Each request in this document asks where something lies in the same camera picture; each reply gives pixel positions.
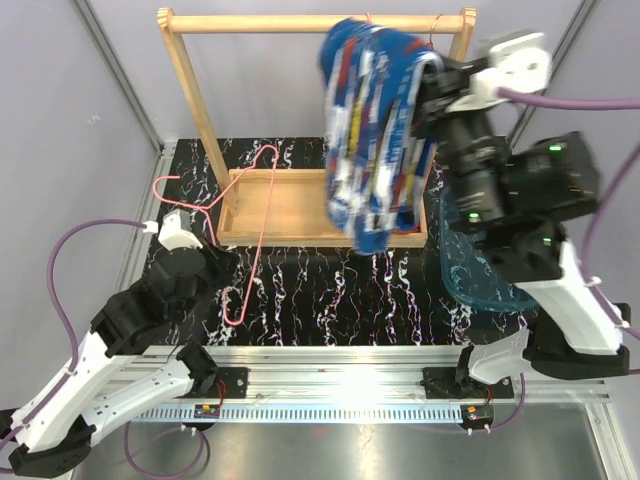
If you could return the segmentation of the blue patterned trousers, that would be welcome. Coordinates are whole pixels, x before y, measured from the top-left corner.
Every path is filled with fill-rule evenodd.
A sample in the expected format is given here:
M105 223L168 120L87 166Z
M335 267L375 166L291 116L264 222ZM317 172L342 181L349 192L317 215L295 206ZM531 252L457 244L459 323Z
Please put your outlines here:
M411 127L425 69L443 64L422 38L355 18L322 44L326 211L361 255L384 252L396 227L420 223L435 140Z

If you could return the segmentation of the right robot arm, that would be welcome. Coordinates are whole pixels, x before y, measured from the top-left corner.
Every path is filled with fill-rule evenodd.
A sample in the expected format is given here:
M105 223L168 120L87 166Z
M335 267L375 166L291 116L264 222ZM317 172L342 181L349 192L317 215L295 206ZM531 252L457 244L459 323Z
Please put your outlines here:
M541 310L514 335L464 348L452 370L425 371L431 398L486 400L493 385L528 370L570 381L629 372L622 340L629 309L602 294L563 226L587 215L599 219L611 197L600 188L583 136L573 131L514 153L488 113L503 101L574 111L635 110L639 103L547 97L547 81L534 58L505 70L487 59L442 58L421 76L412 130L437 141L457 210L452 229L476 235L489 263Z

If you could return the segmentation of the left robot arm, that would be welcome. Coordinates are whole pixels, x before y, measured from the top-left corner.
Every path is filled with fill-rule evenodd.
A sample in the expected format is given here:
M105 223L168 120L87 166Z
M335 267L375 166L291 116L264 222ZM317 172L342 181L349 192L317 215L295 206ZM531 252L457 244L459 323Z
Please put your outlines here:
M219 368L190 341L156 372L108 395L102 388L153 345L170 324L227 287L237 257L220 248L178 248L128 289L112 295L69 360L29 404L1 413L1 442L16 476L56 478L79 465L104 437L166 400L213 392Z

